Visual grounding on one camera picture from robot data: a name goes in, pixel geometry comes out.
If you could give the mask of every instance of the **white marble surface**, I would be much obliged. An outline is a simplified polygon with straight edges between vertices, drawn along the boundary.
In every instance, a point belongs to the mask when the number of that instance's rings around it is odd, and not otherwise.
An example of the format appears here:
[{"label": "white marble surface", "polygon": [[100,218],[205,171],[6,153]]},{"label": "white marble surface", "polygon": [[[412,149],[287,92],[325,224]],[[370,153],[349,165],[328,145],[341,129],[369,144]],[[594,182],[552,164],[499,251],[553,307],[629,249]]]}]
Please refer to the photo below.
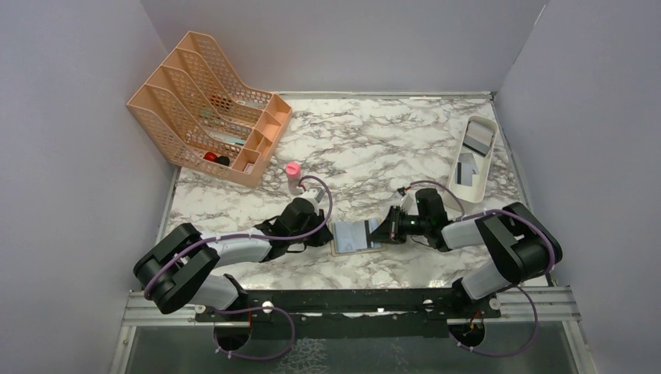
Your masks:
[{"label": "white marble surface", "polygon": [[[461,132],[471,115],[494,119],[486,99],[288,100],[294,118],[260,186],[251,190],[183,168],[168,232],[183,222],[221,233],[249,228],[279,214],[291,200],[284,166],[302,165],[334,194],[334,221],[379,217],[396,188],[419,179],[445,184]],[[520,199],[500,135],[484,200],[471,209]],[[327,209],[327,200],[321,207]],[[457,211],[448,210],[451,217]],[[225,266],[246,289],[446,287],[481,266],[484,248],[441,253],[408,241],[383,252],[331,256],[330,246],[308,248],[269,263]]]}]

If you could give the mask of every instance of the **white plastic tray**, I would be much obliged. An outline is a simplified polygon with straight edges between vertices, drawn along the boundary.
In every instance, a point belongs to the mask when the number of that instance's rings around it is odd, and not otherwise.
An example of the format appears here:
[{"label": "white plastic tray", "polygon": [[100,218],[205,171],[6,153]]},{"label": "white plastic tray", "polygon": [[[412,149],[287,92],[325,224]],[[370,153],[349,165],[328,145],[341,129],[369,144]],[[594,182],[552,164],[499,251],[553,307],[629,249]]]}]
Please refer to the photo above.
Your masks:
[{"label": "white plastic tray", "polygon": [[[463,146],[464,137],[466,136],[466,129],[468,128],[468,124],[470,122],[477,122],[480,125],[493,130],[494,137],[491,142],[491,147],[489,148],[489,152],[486,154],[485,157],[482,157],[476,152],[473,152],[472,150],[469,150],[468,148]],[[454,162],[452,163],[451,166],[450,181],[448,183],[448,188],[461,201],[469,204],[477,204],[481,202],[482,199],[484,199],[484,190],[486,188],[486,177],[489,175],[489,167],[491,166],[491,157],[493,155],[493,145],[496,142],[496,136],[498,136],[498,124],[491,119],[480,117],[478,115],[473,115],[466,122],[466,126],[464,127],[464,135],[461,137],[461,142],[459,142],[459,147],[457,148],[457,154],[454,156]],[[455,181],[456,175],[454,175],[454,173],[457,168],[457,162],[459,161],[459,154],[461,154],[461,152],[470,152],[473,153],[473,156],[475,156],[475,162],[477,163],[477,168],[479,172],[478,174],[473,175],[473,183],[471,186],[459,185]],[[449,203],[451,207],[455,205],[453,199],[444,199],[444,202]]]}]

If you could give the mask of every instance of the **pink bottle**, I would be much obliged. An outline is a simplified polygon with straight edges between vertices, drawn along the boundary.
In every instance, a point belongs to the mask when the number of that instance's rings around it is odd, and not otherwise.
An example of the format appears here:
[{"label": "pink bottle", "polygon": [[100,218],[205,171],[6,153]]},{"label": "pink bottle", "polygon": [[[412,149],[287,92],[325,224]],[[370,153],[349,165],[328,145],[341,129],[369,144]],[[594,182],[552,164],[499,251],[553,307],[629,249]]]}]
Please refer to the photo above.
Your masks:
[{"label": "pink bottle", "polygon": [[300,195],[303,189],[299,187],[299,180],[301,179],[301,166],[295,162],[290,162],[285,166],[285,174],[287,175],[287,187],[292,195]]}]

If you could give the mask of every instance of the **peach desk organizer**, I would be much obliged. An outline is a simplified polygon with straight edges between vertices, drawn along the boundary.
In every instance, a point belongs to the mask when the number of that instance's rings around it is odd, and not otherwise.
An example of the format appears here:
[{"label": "peach desk organizer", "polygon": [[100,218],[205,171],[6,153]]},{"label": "peach desk organizer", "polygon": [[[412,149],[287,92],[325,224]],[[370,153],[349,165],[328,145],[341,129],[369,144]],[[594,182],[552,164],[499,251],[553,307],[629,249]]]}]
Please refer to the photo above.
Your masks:
[{"label": "peach desk organizer", "polygon": [[245,85],[216,41],[192,31],[127,105],[168,161],[252,188],[292,119],[284,100]]}]

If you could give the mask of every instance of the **gray wall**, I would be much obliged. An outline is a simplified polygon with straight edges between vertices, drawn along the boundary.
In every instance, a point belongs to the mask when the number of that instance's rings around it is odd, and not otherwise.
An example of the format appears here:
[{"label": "gray wall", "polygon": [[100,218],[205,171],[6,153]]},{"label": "gray wall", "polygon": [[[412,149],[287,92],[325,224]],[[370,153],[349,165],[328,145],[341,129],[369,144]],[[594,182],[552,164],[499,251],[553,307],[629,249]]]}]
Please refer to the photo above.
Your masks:
[{"label": "gray wall", "polygon": [[165,56],[138,0],[0,6],[0,372],[107,372],[171,167],[125,107]]},{"label": "gray wall", "polygon": [[500,88],[547,0],[141,0],[166,48],[214,36],[265,90]]},{"label": "gray wall", "polygon": [[497,95],[600,373],[658,372],[661,2],[552,0]]}]

